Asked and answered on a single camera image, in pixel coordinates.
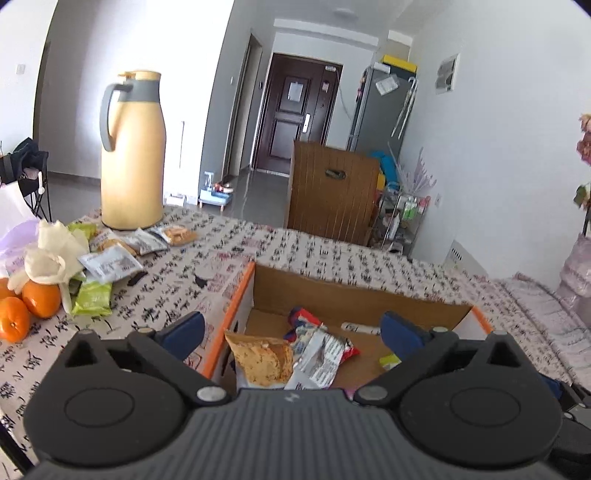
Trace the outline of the orange mandarin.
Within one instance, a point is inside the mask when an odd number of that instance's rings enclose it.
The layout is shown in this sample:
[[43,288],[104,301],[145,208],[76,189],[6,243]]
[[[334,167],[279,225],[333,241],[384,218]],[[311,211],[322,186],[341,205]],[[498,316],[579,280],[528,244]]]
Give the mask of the orange mandarin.
[[29,280],[23,287],[21,299],[32,315],[49,319],[61,306],[61,293],[57,285],[43,285]]
[[10,343],[24,340],[31,328],[31,314],[25,303],[17,297],[0,301],[0,336]]

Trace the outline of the dark brown entrance door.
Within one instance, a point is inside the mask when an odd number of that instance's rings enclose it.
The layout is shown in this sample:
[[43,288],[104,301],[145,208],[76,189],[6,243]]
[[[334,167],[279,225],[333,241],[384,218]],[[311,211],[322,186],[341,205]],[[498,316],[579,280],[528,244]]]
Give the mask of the dark brown entrance door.
[[287,175],[294,143],[325,143],[341,73],[339,64],[273,54],[254,150],[254,169]]

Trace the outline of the brown wooden chair back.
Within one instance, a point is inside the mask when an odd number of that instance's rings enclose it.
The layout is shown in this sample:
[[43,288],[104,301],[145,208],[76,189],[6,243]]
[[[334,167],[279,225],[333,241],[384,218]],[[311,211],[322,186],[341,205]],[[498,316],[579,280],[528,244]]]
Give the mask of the brown wooden chair back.
[[297,141],[290,161],[287,229],[365,246],[379,173],[376,158]]

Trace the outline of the orange mandarin rear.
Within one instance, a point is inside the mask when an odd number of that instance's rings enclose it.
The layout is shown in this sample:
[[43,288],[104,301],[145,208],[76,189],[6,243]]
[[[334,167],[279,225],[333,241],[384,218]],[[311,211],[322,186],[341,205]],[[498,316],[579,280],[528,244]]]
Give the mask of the orange mandarin rear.
[[61,293],[57,285],[43,285],[29,280],[23,287],[21,299],[32,315],[49,319],[61,306]]

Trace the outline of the yellow thermos jug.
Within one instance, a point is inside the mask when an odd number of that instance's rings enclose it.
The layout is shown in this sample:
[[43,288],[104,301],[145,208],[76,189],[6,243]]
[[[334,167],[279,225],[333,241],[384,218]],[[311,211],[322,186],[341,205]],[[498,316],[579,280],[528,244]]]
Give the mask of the yellow thermos jug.
[[163,216],[161,74],[135,70],[120,76],[106,87],[100,106],[101,218],[111,229],[135,230]]

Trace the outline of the red cardboard pumpkin box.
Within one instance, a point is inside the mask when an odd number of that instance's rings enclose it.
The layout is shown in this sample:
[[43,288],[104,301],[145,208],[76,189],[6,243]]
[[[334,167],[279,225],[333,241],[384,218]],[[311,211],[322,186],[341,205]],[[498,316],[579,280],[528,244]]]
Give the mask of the red cardboard pumpkin box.
[[446,327],[463,339],[484,339],[492,327],[475,306],[408,298],[381,290],[356,288],[249,263],[238,275],[221,323],[213,331],[198,372],[219,382],[223,378],[228,345],[224,332],[280,338],[287,333],[287,315],[303,307],[341,334],[342,323],[377,327],[392,311],[425,330]]

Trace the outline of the pink ribbed flower vase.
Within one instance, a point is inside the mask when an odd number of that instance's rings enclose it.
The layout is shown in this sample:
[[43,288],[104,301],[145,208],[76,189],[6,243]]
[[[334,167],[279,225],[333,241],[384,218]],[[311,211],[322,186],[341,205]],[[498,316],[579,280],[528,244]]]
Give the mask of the pink ribbed flower vase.
[[585,323],[590,323],[590,238],[580,234],[560,272],[557,295]]

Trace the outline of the orange mandarin front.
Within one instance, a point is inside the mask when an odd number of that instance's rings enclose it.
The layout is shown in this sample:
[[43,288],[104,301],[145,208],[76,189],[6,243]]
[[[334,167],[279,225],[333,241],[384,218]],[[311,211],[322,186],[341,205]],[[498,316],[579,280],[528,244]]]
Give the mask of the orange mandarin front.
[[25,303],[17,297],[0,301],[0,336],[10,343],[24,340],[31,328],[31,314]]

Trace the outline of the dried pink rose bouquet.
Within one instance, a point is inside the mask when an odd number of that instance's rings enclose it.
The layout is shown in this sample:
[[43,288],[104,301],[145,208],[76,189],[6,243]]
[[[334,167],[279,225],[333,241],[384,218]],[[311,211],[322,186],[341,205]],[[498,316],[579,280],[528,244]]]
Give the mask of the dried pink rose bouquet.
[[[576,150],[581,160],[591,165],[591,116],[583,114],[580,117],[580,127],[583,134],[578,141]],[[585,210],[585,219],[582,227],[582,235],[586,236],[590,232],[590,183],[581,184],[577,187],[573,202],[578,208]]]

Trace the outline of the brown cracker packet in box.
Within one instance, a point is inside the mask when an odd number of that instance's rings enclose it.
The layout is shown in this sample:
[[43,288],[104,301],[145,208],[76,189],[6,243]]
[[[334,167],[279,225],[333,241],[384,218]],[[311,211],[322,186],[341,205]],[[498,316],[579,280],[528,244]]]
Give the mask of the brown cracker packet in box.
[[290,343],[226,331],[226,343],[235,359],[236,388],[283,389],[294,372]]

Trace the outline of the green snack packet by oranges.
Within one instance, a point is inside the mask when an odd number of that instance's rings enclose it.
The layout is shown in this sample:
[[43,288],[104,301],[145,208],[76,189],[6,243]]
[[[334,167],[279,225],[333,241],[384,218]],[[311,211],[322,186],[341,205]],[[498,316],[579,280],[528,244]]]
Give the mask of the green snack packet by oranges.
[[106,317],[111,314],[112,284],[86,280],[75,297],[73,316]]

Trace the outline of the grey refrigerator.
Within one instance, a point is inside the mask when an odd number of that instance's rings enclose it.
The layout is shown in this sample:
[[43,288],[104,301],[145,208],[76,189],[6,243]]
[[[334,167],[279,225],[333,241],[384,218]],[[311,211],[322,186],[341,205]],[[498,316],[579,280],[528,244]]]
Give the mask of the grey refrigerator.
[[375,63],[363,72],[346,149],[398,158],[416,90],[416,74]]

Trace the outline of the black folding chair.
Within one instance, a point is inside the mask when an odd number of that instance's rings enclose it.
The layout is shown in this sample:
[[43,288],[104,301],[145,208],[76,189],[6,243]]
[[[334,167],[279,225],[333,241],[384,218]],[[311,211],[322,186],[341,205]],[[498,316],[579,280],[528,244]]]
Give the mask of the black folding chair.
[[12,153],[1,155],[1,183],[17,182],[32,213],[53,220],[48,185],[49,153],[39,149],[30,137],[21,141]]

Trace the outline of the silver red packet in box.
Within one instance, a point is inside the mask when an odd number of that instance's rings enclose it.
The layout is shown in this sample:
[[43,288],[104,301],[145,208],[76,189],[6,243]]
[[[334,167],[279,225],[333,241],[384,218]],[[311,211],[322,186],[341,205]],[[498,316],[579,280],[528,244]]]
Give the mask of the silver red packet in box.
[[285,390],[328,389],[343,362],[360,354],[349,338],[329,333],[310,311],[295,307],[288,315],[291,330],[284,335],[294,354],[294,367]]

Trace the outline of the yellow box on refrigerator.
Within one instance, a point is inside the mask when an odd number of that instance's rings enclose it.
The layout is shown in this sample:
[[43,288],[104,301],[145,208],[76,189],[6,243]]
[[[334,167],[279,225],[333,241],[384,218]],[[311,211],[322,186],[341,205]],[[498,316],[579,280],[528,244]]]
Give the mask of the yellow box on refrigerator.
[[401,58],[392,56],[392,55],[384,55],[381,58],[381,62],[390,66],[394,66],[412,73],[416,73],[418,71],[418,66]]

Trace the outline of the white grey packet on table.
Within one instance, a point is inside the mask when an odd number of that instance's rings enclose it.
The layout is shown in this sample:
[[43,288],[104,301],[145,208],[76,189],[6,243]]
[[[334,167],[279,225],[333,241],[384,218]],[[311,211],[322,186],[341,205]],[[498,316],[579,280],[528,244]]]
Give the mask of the white grey packet on table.
[[92,279],[102,284],[117,282],[143,270],[142,264],[120,244],[82,255],[78,261]]

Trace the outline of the folded grey patterned blanket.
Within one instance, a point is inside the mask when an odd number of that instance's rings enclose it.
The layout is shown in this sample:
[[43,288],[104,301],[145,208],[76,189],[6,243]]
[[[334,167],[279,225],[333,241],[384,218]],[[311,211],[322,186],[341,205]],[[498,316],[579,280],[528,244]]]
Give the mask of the folded grey patterned blanket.
[[536,326],[570,377],[590,388],[590,329],[555,293],[521,274],[500,281]]

